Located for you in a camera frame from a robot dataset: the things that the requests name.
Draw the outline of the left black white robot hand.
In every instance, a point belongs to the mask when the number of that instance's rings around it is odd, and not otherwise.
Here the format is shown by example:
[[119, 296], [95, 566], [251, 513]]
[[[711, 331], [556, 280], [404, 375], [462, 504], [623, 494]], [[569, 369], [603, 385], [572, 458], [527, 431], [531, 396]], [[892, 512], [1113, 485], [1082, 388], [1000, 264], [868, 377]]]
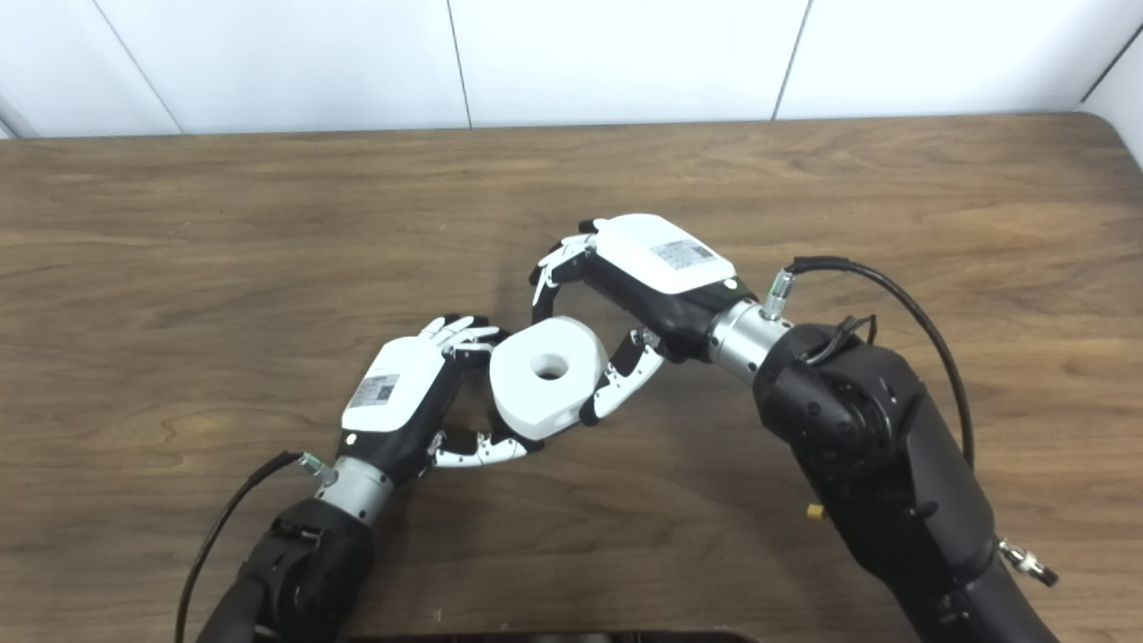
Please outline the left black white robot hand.
[[446, 426], [465, 381], [486, 376], [493, 349], [510, 335], [486, 316], [447, 314], [385, 343], [339, 416], [338, 459], [367, 463], [401, 487], [433, 467], [482, 467], [542, 451], [545, 440], [520, 436], [495, 410], [486, 431]]

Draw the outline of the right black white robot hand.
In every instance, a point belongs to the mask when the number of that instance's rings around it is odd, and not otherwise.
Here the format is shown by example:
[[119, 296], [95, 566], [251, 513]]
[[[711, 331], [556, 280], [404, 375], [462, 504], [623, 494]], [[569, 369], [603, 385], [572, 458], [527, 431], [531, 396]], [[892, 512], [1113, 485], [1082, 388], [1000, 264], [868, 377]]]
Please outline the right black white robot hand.
[[580, 423], [596, 424], [641, 389], [663, 363], [711, 363], [719, 318], [754, 294], [710, 246], [657, 214], [580, 224], [531, 270], [531, 322], [554, 318], [555, 297], [584, 282], [636, 319], [605, 363]]

